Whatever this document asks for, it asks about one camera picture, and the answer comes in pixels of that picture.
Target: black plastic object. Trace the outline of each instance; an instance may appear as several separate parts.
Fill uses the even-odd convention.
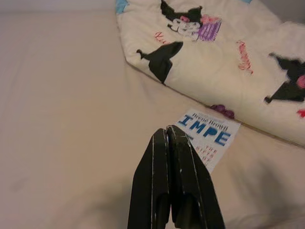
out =
[[[209,172],[176,126],[151,138],[133,178],[128,229],[222,229],[224,220]]]

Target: beige bedsheet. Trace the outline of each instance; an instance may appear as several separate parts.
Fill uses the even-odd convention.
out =
[[[218,115],[128,66],[112,12],[0,15],[0,228],[126,228],[151,135],[189,108]],[[304,162],[242,126],[212,173],[228,228],[305,224]]]

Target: white blanket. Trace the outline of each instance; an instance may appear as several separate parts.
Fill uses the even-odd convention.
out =
[[[117,19],[131,65],[205,105],[225,105],[237,120],[305,145],[304,26],[281,24],[259,1],[124,2]]]

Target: white book cover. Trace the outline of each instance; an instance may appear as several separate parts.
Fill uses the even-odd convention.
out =
[[[189,136],[200,159],[212,173],[234,141],[240,124],[191,109],[181,117],[177,126]]]

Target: cartoon print blanket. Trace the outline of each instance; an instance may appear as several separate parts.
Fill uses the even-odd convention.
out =
[[[229,118],[305,146],[305,26],[253,0],[117,0],[127,62]]]

